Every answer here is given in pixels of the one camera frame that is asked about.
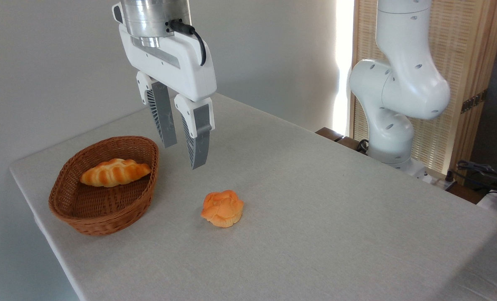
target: pastry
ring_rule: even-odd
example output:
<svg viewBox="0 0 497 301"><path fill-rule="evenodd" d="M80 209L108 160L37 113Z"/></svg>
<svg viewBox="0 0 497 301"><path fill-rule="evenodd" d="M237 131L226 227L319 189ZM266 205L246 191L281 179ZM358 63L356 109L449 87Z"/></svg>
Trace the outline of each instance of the pastry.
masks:
<svg viewBox="0 0 497 301"><path fill-rule="evenodd" d="M138 164L134 160L115 158L87 170L79 181L95 187L114 187L137 181L150 172L146 163Z"/></svg>
<svg viewBox="0 0 497 301"><path fill-rule="evenodd" d="M206 196L200 215L217 227L231 227L241 219L243 206L232 190L212 192Z"/></svg>

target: metal hinge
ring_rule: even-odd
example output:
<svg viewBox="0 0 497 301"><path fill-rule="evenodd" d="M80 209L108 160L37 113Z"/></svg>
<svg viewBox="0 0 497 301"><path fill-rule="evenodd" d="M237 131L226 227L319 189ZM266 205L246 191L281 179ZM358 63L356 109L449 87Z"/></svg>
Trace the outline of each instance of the metal hinge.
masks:
<svg viewBox="0 0 497 301"><path fill-rule="evenodd" d="M486 100L488 95L488 89L485 89L481 93L475 95L474 97L464 101L462 103L462 109L460 110L460 114L465 113L466 111L471 110L473 107L478 106L481 102Z"/></svg>

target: white wall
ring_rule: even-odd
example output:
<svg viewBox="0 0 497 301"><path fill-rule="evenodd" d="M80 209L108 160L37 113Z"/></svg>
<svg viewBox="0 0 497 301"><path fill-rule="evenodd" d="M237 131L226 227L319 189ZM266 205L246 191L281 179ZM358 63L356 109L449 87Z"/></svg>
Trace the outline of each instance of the white wall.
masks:
<svg viewBox="0 0 497 301"><path fill-rule="evenodd" d="M113 4L0 1L0 300L76 299L8 167L143 108ZM310 130L331 126L335 5L191 0L219 92Z"/></svg>

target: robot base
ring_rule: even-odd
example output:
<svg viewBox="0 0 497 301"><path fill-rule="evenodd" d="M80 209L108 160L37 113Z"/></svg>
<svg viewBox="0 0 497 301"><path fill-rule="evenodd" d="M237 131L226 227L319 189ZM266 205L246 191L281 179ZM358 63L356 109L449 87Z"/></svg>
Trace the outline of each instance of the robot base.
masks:
<svg viewBox="0 0 497 301"><path fill-rule="evenodd" d="M426 173L426 168L424 164L419 162L418 160L409 158L405 162L397 163L397 164L388 164L395 169L399 169L404 173L407 173L417 179L425 181L426 183L430 183L432 181L432 177Z"/></svg>

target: table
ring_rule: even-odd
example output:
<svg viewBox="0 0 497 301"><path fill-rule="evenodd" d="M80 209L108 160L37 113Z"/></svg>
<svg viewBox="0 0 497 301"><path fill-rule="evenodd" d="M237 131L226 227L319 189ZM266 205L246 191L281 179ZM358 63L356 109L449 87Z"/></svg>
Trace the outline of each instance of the table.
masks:
<svg viewBox="0 0 497 301"><path fill-rule="evenodd" d="M65 162L108 137L160 144L147 109L23 158L11 172L83 301L497 300L497 214L303 128L216 94L206 165L183 127L160 146L153 202L112 235L82 235L48 208ZM206 194L245 202L233 227Z"/></svg>

